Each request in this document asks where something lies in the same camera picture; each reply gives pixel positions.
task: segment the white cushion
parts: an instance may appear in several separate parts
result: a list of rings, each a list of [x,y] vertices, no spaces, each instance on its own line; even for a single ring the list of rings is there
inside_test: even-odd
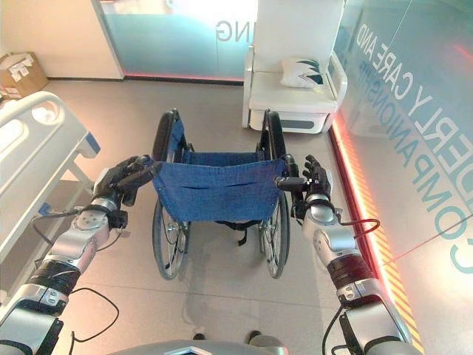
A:
[[[280,72],[255,72],[251,85],[250,109],[272,109],[273,111],[332,113],[337,102],[324,83],[313,89],[285,87],[281,85]]]
[[[281,84],[286,87],[313,87],[323,84],[319,63],[313,59],[285,58],[281,61]]]
[[[281,72],[287,57],[314,58],[325,73],[344,0],[259,0],[254,33],[255,72]]]

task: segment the blue fabric backrest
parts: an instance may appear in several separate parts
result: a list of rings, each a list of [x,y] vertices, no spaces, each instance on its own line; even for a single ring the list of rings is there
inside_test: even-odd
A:
[[[279,196],[274,178],[281,176],[285,169],[282,159],[211,166],[212,162],[222,162],[220,158],[247,159],[248,155],[200,154],[207,154],[206,165],[162,163],[159,175],[153,180],[161,203],[175,220],[239,222],[270,218]],[[256,160],[255,153],[248,154]],[[197,153],[194,157],[205,158],[203,155]]]

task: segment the white bed frame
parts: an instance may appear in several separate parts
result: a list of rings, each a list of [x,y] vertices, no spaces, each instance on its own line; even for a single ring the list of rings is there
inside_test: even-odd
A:
[[[93,182],[74,160],[79,154],[94,158],[99,151],[92,134],[50,92],[37,92],[0,109],[0,268],[66,171],[79,184],[63,208],[72,208],[84,190],[92,193]],[[46,236],[51,238],[60,225],[55,220]],[[47,247],[41,243],[30,255],[15,285],[30,276],[34,260]]]

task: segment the wheelchair armrest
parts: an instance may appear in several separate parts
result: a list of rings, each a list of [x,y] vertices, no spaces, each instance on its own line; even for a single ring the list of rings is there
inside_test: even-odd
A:
[[[164,112],[161,117],[160,124],[156,131],[154,139],[152,158],[154,161],[166,161],[169,153],[169,145],[171,144],[171,135],[174,124],[180,121],[179,112],[176,109]],[[182,148],[187,149],[186,137],[182,135],[178,144],[178,150],[182,153]]]
[[[261,145],[267,146],[264,142],[264,132],[269,132],[269,149],[271,151],[272,159],[279,159],[286,155],[286,146],[284,143],[284,136],[282,135],[281,121],[279,120],[279,113],[266,109],[265,117],[263,119],[263,128],[261,134]]]

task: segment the cardboard box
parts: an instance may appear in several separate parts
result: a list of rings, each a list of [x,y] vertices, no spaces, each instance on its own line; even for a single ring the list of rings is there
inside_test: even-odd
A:
[[[7,54],[0,58],[0,94],[5,98],[24,98],[41,90],[47,83],[32,52]]]

